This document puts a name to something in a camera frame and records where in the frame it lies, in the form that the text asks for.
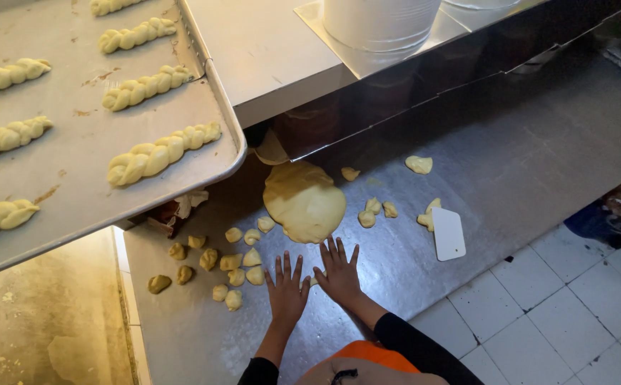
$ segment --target black sleeve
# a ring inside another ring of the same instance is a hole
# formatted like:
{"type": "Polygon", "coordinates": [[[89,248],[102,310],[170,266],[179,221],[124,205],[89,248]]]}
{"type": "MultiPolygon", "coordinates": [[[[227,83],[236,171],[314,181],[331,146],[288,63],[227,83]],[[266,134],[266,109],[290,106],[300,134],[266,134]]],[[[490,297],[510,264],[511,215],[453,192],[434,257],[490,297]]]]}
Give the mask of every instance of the black sleeve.
{"type": "Polygon", "coordinates": [[[252,358],[238,385],[277,385],[280,370],[263,357],[252,358]]]}
{"type": "Polygon", "coordinates": [[[386,313],[377,321],[375,335],[422,373],[438,375],[451,385],[484,385],[454,355],[395,314],[386,313]]]}

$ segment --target dough ball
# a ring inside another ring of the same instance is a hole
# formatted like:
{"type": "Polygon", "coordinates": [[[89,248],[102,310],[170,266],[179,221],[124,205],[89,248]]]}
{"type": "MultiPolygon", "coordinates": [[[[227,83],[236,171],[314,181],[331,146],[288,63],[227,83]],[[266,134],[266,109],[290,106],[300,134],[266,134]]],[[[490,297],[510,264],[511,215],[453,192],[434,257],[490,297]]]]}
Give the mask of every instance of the dough ball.
{"type": "Polygon", "coordinates": [[[262,285],[265,282],[263,268],[256,266],[246,272],[246,279],[254,285],[262,285]]]}
{"type": "Polygon", "coordinates": [[[241,239],[241,230],[236,227],[233,227],[225,232],[225,238],[227,238],[229,243],[238,242],[241,239]]]}
{"type": "Polygon", "coordinates": [[[360,171],[353,170],[352,167],[343,167],[343,168],[341,168],[341,175],[343,175],[344,179],[346,179],[348,181],[356,180],[358,174],[360,174],[360,171]]]}
{"type": "Polygon", "coordinates": [[[260,254],[254,247],[248,250],[244,255],[244,266],[246,267],[261,265],[262,263],[263,261],[260,259],[260,254]]]}
{"type": "Polygon", "coordinates": [[[260,232],[256,229],[248,229],[244,234],[244,243],[253,246],[256,241],[260,241],[260,232]]]}
{"type": "Polygon", "coordinates": [[[441,208],[441,199],[436,198],[427,206],[424,214],[417,216],[417,223],[425,226],[429,232],[434,232],[434,218],[432,217],[432,207],[441,208]]]}
{"type": "Polygon", "coordinates": [[[241,258],[243,254],[234,254],[233,256],[223,256],[220,258],[220,270],[234,270],[235,268],[241,266],[241,258]]]}
{"type": "Polygon", "coordinates": [[[234,270],[227,273],[229,277],[229,284],[232,286],[241,286],[244,284],[244,278],[246,277],[246,273],[244,270],[240,268],[235,268],[234,270]]]}
{"type": "MultiPolygon", "coordinates": [[[[323,272],[322,272],[322,275],[323,275],[323,276],[327,276],[327,271],[326,271],[326,270],[325,270],[325,271],[323,271],[323,272]]],[[[315,285],[317,285],[317,278],[315,278],[315,277],[311,277],[311,278],[310,278],[310,287],[313,287],[313,286],[315,286],[315,285]]],[[[301,290],[303,287],[304,287],[304,282],[303,282],[303,281],[300,281],[300,282],[299,282],[299,290],[301,290]]]]}
{"type": "Polygon", "coordinates": [[[398,216],[398,211],[396,210],[396,206],[394,206],[393,202],[385,201],[383,203],[384,206],[384,216],[387,218],[396,218],[398,216]]]}
{"type": "Polygon", "coordinates": [[[184,253],[184,246],[182,246],[181,243],[175,243],[174,245],[170,246],[170,249],[168,250],[168,255],[178,261],[183,260],[184,258],[186,258],[186,254],[184,253]]]}
{"type": "Polygon", "coordinates": [[[230,290],[225,295],[225,304],[230,312],[235,312],[241,307],[241,292],[238,290],[230,290]]]}
{"type": "Polygon", "coordinates": [[[275,226],[275,222],[269,216],[258,218],[258,229],[264,233],[269,232],[275,226]]]}
{"type": "Polygon", "coordinates": [[[418,174],[428,174],[432,170],[433,165],[434,161],[431,158],[420,158],[415,155],[406,158],[406,166],[418,174]]]}
{"type": "Polygon", "coordinates": [[[375,225],[377,217],[371,211],[361,211],[357,214],[357,221],[361,226],[369,229],[375,225]]]}
{"type": "Polygon", "coordinates": [[[147,285],[149,289],[149,293],[158,294],[163,289],[168,287],[173,281],[166,276],[155,276],[149,279],[149,284],[147,285]]]}
{"type": "Polygon", "coordinates": [[[184,285],[191,279],[194,270],[186,265],[182,265],[178,268],[178,285],[184,285]]]}
{"type": "Polygon", "coordinates": [[[201,249],[205,245],[206,236],[189,236],[189,247],[201,249]]]}
{"type": "Polygon", "coordinates": [[[199,260],[199,265],[203,267],[203,270],[210,271],[213,266],[215,266],[215,262],[218,260],[218,250],[215,249],[207,249],[201,255],[201,259],[199,260]]]}
{"type": "Polygon", "coordinates": [[[305,160],[272,168],[263,202],[291,241],[320,243],[341,223],[346,197],[323,169],[305,160]]]}
{"type": "Polygon", "coordinates": [[[367,202],[365,202],[365,211],[369,211],[374,215],[377,215],[380,211],[382,211],[382,204],[377,200],[377,197],[368,199],[367,202]]]}
{"type": "Polygon", "coordinates": [[[213,288],[213,300],[222,302],[225,301],[227,295],[227,285],[218,285],[213,288]]]}

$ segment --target baking tray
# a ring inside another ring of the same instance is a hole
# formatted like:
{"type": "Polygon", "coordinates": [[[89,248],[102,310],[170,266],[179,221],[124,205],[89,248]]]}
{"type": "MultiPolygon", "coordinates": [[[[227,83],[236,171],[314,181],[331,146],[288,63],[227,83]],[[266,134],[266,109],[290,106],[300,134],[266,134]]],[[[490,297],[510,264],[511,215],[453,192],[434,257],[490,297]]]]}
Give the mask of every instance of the baking tray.
{"type": "Polygon", "coordinates": [[[0,201],[41,200],[41,211],[29,222],[0,231],[0,270],[224,179],[241,165],[243,131],[212,60],[199,51],[198,30],[184,14],[171,0],[146,0],[96,18],[86,1],[19,2],[2,8],[0,66],[31,57],[49,60],[52,70],[0,91],[0,127],[39,115],[54,127],[27,146],[0,153],[0,201]],[[97,40],[105,30],[132,28],[154,16],[179,20],[178,33],[129,51],[99,52],[97,40]],[[193,71],[201,66],[205,76],[121,112],[101,106],[104,93],[123,80],[179,64],[193,71]],[[135,144],[211,120],[223,128],[220,140],[186,152],[155,177],[110,188],[111,158],[135,144]]]}

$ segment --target white plastic scraper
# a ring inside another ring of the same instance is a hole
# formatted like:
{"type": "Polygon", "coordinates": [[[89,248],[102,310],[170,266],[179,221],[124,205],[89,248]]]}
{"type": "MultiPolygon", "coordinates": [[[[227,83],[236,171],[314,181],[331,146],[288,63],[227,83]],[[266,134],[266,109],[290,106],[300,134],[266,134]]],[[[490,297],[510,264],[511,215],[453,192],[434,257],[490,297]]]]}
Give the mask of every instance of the white plastic scraper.
{"type": "Polygon", "coordinates": [[[465,238],[462,236],[460,215],[456,212],[432,207],[436,258],[447,261],[465,255],[465,238]]]}

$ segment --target person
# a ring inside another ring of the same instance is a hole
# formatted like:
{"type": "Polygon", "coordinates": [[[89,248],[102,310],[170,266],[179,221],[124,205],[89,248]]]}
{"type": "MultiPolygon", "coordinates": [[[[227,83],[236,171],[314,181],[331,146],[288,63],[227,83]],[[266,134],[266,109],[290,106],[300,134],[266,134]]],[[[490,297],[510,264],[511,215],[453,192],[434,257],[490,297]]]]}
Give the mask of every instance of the person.
{"type": "MultiPolygon", "coordinates": [[[[327,276],[317,267],[313,271],[322,290],[373,330],[380,343],[353,341],[311,368],[296,384],[483,385],[446,349],[360,290],[357,276],[359,249],[356,245],[349,261],[341,238],[337,237],[335,243],[330,235],[326,246],[324,242],[320,244],[327,276]]],[[[292,274],[289,252],[285,251],[284,267],[279,256],[275,261],[275,282],[270,272],[265,271],[272,321],[258,351],[239,379],[239,385],[277,383],[284,348],[304,312],[310,289],[310,277],[307,276],[299,291],[302,265],[303,257],[299,256],[292,274]]]]}

